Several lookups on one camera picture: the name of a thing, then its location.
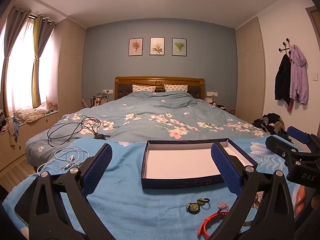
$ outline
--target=red watch strap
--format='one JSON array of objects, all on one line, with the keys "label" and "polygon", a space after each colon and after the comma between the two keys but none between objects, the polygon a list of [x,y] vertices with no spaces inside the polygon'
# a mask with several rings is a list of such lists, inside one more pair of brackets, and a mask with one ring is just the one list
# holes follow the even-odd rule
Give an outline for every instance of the red watch strap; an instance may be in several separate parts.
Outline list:
[{"label": "red watch strap", "polygon": [[208,240],[210,237],[210,235],[208,234],[208,232],[206,230],[206,226],[207,226],[208,222],[215,219],[215,218],[223,217],[226,214],[228,214],[228,211],[220,211],[220,212],[214,213],[214,214],[206,217],[198,229],[197,236],[202,235],[205,240]]}]

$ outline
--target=black jacket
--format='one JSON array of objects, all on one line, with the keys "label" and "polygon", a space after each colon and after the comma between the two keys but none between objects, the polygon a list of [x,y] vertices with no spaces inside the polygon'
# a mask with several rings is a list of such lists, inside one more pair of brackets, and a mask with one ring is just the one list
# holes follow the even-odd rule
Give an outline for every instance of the black jacket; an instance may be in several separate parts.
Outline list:
[{"label": "black jacket", "polygon": [[276,75],[275,99],[290,103],[291,64],[287,54],[284,54]]}]

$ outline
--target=bed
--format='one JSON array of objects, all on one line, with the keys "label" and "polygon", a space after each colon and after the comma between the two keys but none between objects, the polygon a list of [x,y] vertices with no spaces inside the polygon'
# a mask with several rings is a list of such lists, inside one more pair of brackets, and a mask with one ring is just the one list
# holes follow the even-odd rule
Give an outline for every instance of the bed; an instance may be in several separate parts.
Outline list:
[{"label": "bed", "polygon": [[[257,171],[273,173],[275,170],[282,170],[287,174],[288,170],[282,158],[262,150],[265,140],[266,137],[255,137],[233,141],[258,163]],[[80,138],[70,146],[85,149],[93,156],[104,143],[103,140]],[[232,206],[236,200],[236,195],[230,193],[224,183],[186,189],[143,190],[140,176],[146,143],[111,140],[108,143],[113,150],[112,160],[97,188],[87,199],[106,228],[118,240],[128,237],[136,240],[197,240],[198,227],[206,217],[218,210],[218,202],[226,202]],[[256,151],[258,146],[261,147],[260,152]],[[55,164],[50,163],[44,170],[52,175],[59,174],[57,166],[60,164],[60,161],[55,161]],[[37,174],[30,175],[21,182],[3,202],[10,219],[25,236],[28,236],[28,226],[17,216],[14,207],[36,176]],[[292,202],[295,203],[297,185],[289,183],[288,187]],[[210,199],[210,207],[204,206],[197,215],[186,212],[186,203],[201,197]],[[74,229],[83,232],[65,193],[62,194],[62,199]],[[246,221],[252,220],[255,213],[256,210],[252,208]],[[208,229],[209,234],[218,224],[214,223]]]},{"label": "bed", "polygon": [[[187,84],[188,93],[164,92],[163,84],[170,83]],[[156,91],[132,93],[132,84],[155,85]],[[63,147],[80,147],[93,156],[103,143],[109,143],[114,153],[112,161],[95,192],[87,199],[116,239],[130,237],[138,240],[197,240],[196,231],[199,225],[205,217],[217,211],[217,202],[224,201],[231,206],[236,199],[236,195],[230,193],[223,183],[189,189],[143,190],[140,176],[147,140],[231,138],[258,163],[258,171],[288,172],[284,160],[266,150],[265,140],[268,134],[203,100],[203,79],[116,77],[115,99],[102,106],[67,114],[58,122],[61,125],[70,121],[78,123],[85,116],[95,117],[101,121],[97,131],[110,135],[107,141],[93,139],[88,122],[87,127],[63,145],[60,144],[65,138],[54,139],[50,142],[54,147],[50,147],[47,131],[44,131],[31,138],[26,149],[28,162],[39,166],[53,160],[53,153]],[[54,136],[61,137],[71,133],[74,129],[72,126],[64,126],[56,131]],[[55,160],[43,170],[59,174],[59,162]],[[37,174],[30,175],[15,187],[3,203],[11,220],[25,236],[28,236],[28,226],[17,216],[14,207],[36,176]],[[297,185],[289,183],[288,186],[295,203],[294,192]],[[210,198],[210,208],[201,209],[197,215],[187,213],[186,203],[200,197]],[[73,227],[82,232],[68,197],[63,194],[62,198]],[[254,216],[255,210],[252,209],[247,220],[252,220]],[[214,224],[208,232],[212,233],[217,225],[218,223]]]},{"label": "bed", "polygon": [[[132,93],[132,85],[156,86],[155,92]],[[164,84],[188,85],[188,93],[165,92]],[[76,113],[66,114],[58,121],[51,137],[71,134],[76,125],[86,116],[101,121],[98,133],[110,135],[110,140],[125,142],[146,142],[147,140],[192,140],[215,138],[256,138],[266,136],[228,112],[213,107],[204,101],[204,79],[180,77],[116,77],[115,101],[101,106],[84,108]],[[46,163],[58,149],[83,137],[93,138],[90,129],[94,121],[86,122],[87,127],[77,128],[69,141],[68,137],[50,140],[47,130],[34,136],[26,143],[26,157],[30,165],[39,167]],[[179,135],[170,132],[175,127],[183,130]]]}]

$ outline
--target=coat rack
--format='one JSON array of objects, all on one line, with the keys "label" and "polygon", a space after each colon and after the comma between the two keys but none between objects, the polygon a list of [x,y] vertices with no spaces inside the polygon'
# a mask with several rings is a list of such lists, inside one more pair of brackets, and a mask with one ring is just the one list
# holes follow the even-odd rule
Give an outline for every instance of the coat rack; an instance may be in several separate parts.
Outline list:
[{"label": "coat rack", "polygon": [[284,45],[284,49],[280,49],[280,48],[279,48],[279,51],[282,53],[282,51],[285,50],[285,53],[287,54],[287,49],[290,50],[290,40],[289,40],[288,38],[286,38],[286,41],[287,41],[288,44],[289,44],[289,48],[287,48],[287,45],[286,45],[286,43],[284,42],[284,43],[282,43],[282,44]]}]

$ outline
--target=metal screw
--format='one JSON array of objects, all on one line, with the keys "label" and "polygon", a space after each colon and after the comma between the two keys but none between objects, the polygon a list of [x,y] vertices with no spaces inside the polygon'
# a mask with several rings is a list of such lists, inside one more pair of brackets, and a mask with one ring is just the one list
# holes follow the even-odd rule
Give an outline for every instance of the metal screw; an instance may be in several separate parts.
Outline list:
[{"label": "metal screw", "polygon": [[70,173],[74,174],[74,173],[77,173],[79,171],[79,169],[77,167],[73,167],[69,171],[70,171]]},{"label": "metal screw", "polygon": [[41,173],[41,177],[45,178],[46,176],[48,176],[48,174],[49,173],[47,171],[44,171],[44,172]]},{"label": "metal screw", "polygon": [[251,172],[254,171],[254,168],[251,167],[251,166],[246,166],[245,170],[246,170],[247,172],[250,172],[250,173],[251,173]]},{"label": "metal screw", "polygon": [[283,175],[282,171],[276,171],[276,175],[281,177]]}]

